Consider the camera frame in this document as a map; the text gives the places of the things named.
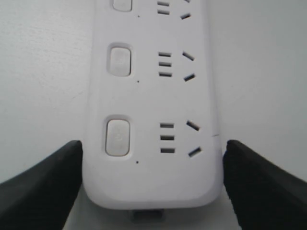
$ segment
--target white surface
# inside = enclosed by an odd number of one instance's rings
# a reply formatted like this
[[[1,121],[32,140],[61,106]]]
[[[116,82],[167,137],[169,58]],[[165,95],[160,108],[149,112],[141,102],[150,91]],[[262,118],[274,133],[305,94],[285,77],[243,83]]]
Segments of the white surface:
[[[211,0],[213,73],[223,148],[239,139],[307,181],[307,2]],[[93,0],[0,1],[0,181],[83,137]],[[76,201],[67,230],[237,230],[225,192],[167,223]]]
[[[113,119],[106,128],[106,152],[110,156],[125,156],[129,152],[130,125],[128,121]]]
[[[97,1],[83,183],[99,206],[125,210],[199,207],[215,200],[222,189],[206,1],[169,3],[171,14],[161,15],[156,1],[134,0],[129,13],[114,10],[109,1]],[[186,13],[191,16],[182,20],[180,16]],[[123,49],[113,51],[114,46],[131,50],[127,77],[115,77],[103,68],[110,49],[111,66],[112,62],[117,66],[129,63],[130,55],[120,54]],[[171,57],[161,57],[159,52]],[[172,67],[159,66],[165,59]],[[172,76],[161,76],[161,72]],[[190,74],[195,78],[184,81]],[[111,119],[130,123],[130,150],[123,157],[106,153]],[[188,126],[189,120],[200,129]],[[172,123],[174,128],[161,128],[160,123]],[[175,140],[160,140],[160,135],[174,135]],[[197,148],[201,151],[190,157]]]
[[[112,0],[115,10],[128,12],[132,9],[132,0]]]
[[[108,57],[110,63],[110,73],[125,77],[130,74],[131,52],[122,47],[114,47],[111,49],[111,54]]]

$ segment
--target power strip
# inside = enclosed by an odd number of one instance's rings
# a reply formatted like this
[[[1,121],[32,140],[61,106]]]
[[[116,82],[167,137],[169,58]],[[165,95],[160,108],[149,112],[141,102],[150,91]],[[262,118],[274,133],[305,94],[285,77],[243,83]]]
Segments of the power strip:
[[[206,1],[97,0],[84,140],[89,198],[197,207],[223,185]]]

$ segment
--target white button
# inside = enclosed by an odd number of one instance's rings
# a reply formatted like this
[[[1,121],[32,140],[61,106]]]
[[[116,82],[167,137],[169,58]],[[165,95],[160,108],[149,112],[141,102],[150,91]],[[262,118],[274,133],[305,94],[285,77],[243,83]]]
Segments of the white button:
[[[125,120],[110,120],[106,132],[106,152],[110,156],[125,156],[130,147],[130,125]]]
[[[130,75],[131,52],[126,48],[115,47],[111,49],[110,72],[115,76]]]
[[[132,0],[113,0],[113,7],[117,11],[131,11]]]

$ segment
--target angled slot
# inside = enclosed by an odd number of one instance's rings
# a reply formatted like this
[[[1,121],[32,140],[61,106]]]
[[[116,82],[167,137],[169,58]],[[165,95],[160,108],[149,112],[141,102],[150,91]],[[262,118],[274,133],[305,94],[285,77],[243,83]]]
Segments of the angled slot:
[[[185,56],[186,58],[190,59],[191,61],[194,61],[194,59],[195,59],[192,55],[190,55],[186,52],[183,52],[182,55]]]
[[[161,153],[175,153],[174,148],[161,148]]]
[[[175,140],[175,136],[161,135],[160,140]]]
[[[159,56],[160,57],[168,57],[168,58],[170,58],[172,56],[172,54],[171,53],[165,53],[165,52],[159,52]]]
[[[159,62],[159,66],[164,66],[164,67],[172,67],[172,63],[170,62]]]
[[[201,148],[198,147],[197,149],[189,153],[189,157],[194,157],[196,154],[199,154],[200,152],[201,152]]]
[[[193,78],[195,78],[195,74],[194,74],[194,73],[192,73],[192,74],[186,76],[186,77],[184,78],[184,81],[189,81],[189,80],[191,80],[191,79],[193,79]]]
[[[159,76],[160,77],[171,77],[172,73],[167,73],[167,72],[159,72]]]
[[[165,1],[159,1],[158,6],[169,6],[169,3]]]
[[[160,128],[174,128],[174,123],[160,123]]]
[[[169,11],[158,10],[158,14],[169,15]]]
[[[180,17],[181,17],[182,20],[184,20],[184,19],[187,19],[187,18],[191,17],[191,14],[190,13],[186,13],[186,14],[181,15]]]
[[[194,124],[191,121],[187,121],[187,125],[190,126],[191,128],[195,129],[196,131],[199,131],[200,127],[196,124]]]

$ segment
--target electrical outlet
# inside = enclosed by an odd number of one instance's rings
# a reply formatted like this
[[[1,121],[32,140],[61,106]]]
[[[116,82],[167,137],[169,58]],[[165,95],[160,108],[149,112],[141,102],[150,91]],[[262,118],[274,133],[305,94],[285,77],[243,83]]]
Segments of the electrical outlet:
[[[83,183],[97,205],[197,207],[217,198],[208,40],[205,0],[97,0],[83,142]]]

